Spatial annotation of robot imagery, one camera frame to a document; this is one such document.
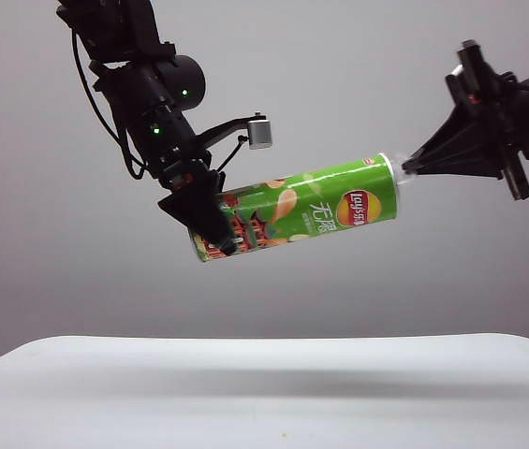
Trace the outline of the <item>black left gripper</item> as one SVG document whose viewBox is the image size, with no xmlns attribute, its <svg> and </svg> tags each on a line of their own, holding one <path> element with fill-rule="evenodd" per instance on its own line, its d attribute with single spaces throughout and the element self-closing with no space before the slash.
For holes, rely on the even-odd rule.
<svg viewBox="0 0 529 449">
<path fill-rule="evenodd" d="M 157 203 L 162 211 L 224 255 L 233 255 L 238 249 L 235 234 L 217 199 L 226 175 L 212 168 L 212 146 L 203 138 L 150 138 L 148 172 L 173 192 Z"/>
</svg>

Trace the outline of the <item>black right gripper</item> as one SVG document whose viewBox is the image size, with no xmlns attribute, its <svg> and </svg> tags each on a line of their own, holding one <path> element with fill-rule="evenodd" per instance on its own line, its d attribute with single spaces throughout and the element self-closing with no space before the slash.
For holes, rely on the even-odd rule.
<svg viewBox="0 0 529 449">
<path fill-rule="evenodd" d="M 405 162 L 414 175 L 458 175 L 506 180 L 516 200 L 529 197 L 529 181 L 515 142 L 516 127 L 507 102 L 518 89 L 511 71 L 495 72 L 480 45 L 465 40 L 457 50 L 459 65 L 446 76 L 457 105 L 443 125 Z"/>
</svg>

